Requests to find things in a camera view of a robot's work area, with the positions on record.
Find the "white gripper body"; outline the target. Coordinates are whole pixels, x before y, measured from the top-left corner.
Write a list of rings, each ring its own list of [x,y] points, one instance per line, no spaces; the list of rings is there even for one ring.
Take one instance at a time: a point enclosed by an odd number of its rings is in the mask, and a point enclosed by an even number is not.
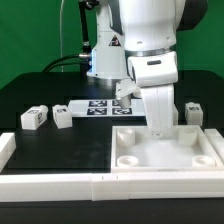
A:
[[[131,106],[131,94],[143,101],[148,129],[153,134],[169,132],[173,126],[174,84],[178,81],[174,51],[127,60],[129,78],[116,84],[116,100],[122,109]]]

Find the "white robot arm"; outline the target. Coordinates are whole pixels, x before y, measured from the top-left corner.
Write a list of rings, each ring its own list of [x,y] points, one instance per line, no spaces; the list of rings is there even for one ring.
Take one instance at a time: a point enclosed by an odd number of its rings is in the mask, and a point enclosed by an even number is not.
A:
[[[149,131],[173,126],[174,84],[178,81],[176,33],[195,28],[208,0],[78,0],[86,76],[116,85],[123,108],[131,96],[143,100]]]

